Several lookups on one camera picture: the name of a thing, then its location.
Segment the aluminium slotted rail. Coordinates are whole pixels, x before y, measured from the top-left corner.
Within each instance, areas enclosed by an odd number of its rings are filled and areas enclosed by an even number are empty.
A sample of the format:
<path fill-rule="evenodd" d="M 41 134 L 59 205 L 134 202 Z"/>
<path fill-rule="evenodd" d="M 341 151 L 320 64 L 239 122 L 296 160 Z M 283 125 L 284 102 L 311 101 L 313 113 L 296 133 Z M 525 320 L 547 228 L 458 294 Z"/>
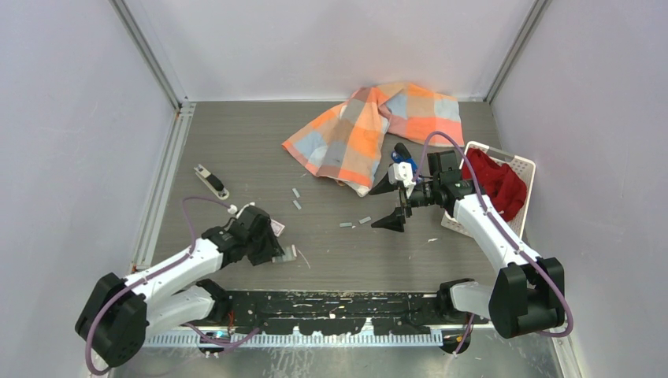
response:
<path fill-rule="evenodd" d="M 255 335 L 241 347 L 441 347 L 440 332 L 420 335 L 374 335 L 371 331 L 358 334 L 322 335 Z M 147 340 L 144 347 L 215 347 L 189 331 L 170 331 Z"/>

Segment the orange checkered cloth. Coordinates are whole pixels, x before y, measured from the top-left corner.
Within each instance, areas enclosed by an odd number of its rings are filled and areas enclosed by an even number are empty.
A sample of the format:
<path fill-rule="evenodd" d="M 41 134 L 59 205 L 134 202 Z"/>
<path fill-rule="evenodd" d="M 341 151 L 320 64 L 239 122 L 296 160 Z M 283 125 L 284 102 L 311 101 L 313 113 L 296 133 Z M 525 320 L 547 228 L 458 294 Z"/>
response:
<path fill-rule="evenodd" d="M 435 147 L 463 146 L 458 100 L 408 82 L 362 87 L 282 147 L 312 175 L 336 180 L 364 197 L 387 134 Z"/>

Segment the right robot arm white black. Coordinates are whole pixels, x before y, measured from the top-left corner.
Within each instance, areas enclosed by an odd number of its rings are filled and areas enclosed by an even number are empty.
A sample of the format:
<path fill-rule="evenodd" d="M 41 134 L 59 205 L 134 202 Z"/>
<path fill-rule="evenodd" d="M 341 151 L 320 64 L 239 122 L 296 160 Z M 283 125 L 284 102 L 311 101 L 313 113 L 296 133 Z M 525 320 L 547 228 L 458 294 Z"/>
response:
<path fill-rule="evenodd" d="M 572 331 L 565 299 L 565 272 L 556 258 L 542 258 L 524 243 L 494 209 L 477 182 L 464 179 L 455 152 L 426 156 L 429 174 L 414 178 L 409 162 L 394 162 L 370 190 L 371 195 L 398 191 L 399 204 L 375 228 L 403 232 L 413 209 L 439 206 L 469 233 L 484 252 L 496 279 L 493 286 L 472 279 L 440 285 L 436 297 L 440 318 L 450 324 L 466 314 L 489 319 L 510 339 L 529 333 L 564 337 Z"/>

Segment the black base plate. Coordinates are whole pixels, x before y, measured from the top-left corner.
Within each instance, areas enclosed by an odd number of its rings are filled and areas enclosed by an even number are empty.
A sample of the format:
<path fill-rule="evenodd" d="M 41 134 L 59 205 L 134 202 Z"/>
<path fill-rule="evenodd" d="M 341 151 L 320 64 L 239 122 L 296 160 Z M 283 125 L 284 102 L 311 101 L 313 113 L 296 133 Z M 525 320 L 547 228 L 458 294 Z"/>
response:
<path fill-rule="evenodd" d="M 223 313 L 193 321 L 198 328 L 230 328 L 267 335 L 422 335 L 437 328 L 463 329 L 463 313 L 445 313 L 435 293 L 370 291 L 230 291 Z"/>

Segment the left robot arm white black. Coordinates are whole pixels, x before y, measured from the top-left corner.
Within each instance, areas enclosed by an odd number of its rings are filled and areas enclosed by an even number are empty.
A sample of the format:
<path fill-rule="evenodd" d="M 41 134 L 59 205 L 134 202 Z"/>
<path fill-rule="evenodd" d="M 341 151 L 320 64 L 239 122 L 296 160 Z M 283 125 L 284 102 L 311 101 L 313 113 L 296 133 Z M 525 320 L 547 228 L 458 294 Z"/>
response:
<path fill-rule="evenodd" d="M 98 280 L 75 324 L 92 373 L 103 375 L 124 365 L 147 339 L 178 326 L 229 321 L 232 300 L 210 274 L 244 258 L 252 265 L 296 259 L 295 246 L 280 245 L 266 211 L 253 203 L 230 211 L 226 225 L 195 236 L 163 262 L 123 278 L 109 273 Z M 106 369 L 95 366 L 94 356 Z"/>

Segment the white plastic basket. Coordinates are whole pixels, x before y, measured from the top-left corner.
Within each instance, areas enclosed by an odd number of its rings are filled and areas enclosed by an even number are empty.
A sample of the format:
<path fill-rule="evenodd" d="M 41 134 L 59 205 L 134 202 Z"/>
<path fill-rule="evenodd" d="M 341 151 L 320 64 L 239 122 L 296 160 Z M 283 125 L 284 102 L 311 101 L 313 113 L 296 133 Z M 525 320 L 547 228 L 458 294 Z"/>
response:
<path fill-rule="evenodd" d="M 470 141 L 466 144 L 465 152 L 472 149 L 485 152 L 495 163 L 499 165 L 509 165 L 510 168 L 518 175 L 518 177 L 526 184 L 527 198 L 525 204 L 519 209 L 515 218 L 507 222 L 510 228 L 516 232 L 521 239 L 523 239 L 525 233 L 526 214 L 529 208 L 529 202 L 533 189 L 533 181 L 536 172 L 535 163 L 527 158 L 509 154 L 504 150 L 500 150 L 493 146 L 479 143 L 477 141 Z"/>

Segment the red cloth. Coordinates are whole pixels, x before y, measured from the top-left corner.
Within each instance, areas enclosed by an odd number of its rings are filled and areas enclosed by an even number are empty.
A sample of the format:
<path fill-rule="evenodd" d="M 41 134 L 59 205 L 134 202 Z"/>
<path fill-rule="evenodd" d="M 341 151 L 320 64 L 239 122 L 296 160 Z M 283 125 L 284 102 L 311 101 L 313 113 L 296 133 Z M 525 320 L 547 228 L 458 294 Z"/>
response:
<path fill-rule="evenodd" d="M 526 202 L 525 182 L 508 164 L 497 164 L 482 150 L 470 149 L 466 156 L 497 212 L 506 222 L 512 221 Z"/>

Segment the blue stapler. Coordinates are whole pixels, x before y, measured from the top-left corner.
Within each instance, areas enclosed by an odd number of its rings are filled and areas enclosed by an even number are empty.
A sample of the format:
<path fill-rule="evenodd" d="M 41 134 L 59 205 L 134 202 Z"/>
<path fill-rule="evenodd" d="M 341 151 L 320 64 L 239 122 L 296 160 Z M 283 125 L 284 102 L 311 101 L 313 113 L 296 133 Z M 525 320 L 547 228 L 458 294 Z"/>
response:
<path fill-rule="evenodd" d="M 391 159 L 394 163 L 397 164 L 403 162 L 409 163 L 413 174 L 415 174 L 418 170 L 418 165 L 403 143 L 395 144 L 393 151 L 391 152 Z"/>

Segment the staple box tray with staples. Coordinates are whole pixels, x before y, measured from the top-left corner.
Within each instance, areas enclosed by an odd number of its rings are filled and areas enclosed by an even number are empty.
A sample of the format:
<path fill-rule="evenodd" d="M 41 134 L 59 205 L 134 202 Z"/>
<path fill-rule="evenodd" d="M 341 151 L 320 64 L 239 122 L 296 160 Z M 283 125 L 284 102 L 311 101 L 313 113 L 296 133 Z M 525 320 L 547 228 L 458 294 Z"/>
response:
<path fill-rule="evenodd" d="M 286 246 L 283 248 L 283 251 L 272 258 L 272 263 L 274 264 L 283 264 L 295 261 L 297 259 L 297 250 L 294 244 Z"/>

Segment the red white staple box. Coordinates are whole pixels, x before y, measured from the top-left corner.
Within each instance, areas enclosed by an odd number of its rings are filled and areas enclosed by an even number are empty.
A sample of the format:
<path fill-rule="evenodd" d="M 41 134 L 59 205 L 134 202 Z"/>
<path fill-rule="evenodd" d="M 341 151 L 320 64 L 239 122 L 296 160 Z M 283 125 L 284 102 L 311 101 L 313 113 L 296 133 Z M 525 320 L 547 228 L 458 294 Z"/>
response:
<path fill-rule="evenodd" d="M 285 229 L 284 224 L 281 224 L 279 221 L 272 219 L 270 225 L 271 229 L 273 230 L 273 234 L 276 237 L 280 237 L 283 234 Z"/>

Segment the black beige stapler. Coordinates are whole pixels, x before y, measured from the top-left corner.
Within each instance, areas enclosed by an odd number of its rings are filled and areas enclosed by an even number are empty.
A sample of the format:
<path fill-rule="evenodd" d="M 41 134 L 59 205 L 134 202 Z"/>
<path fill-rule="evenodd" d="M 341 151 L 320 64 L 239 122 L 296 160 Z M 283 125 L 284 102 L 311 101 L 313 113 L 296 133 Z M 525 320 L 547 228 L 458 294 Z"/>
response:
<path fill-rule="evenodd" d="M 195 175 L 209 188 L 209 190 L 220 200 L 225 200 L 230 193 L 222 181 L 203 165 L 194 167 Z"/>

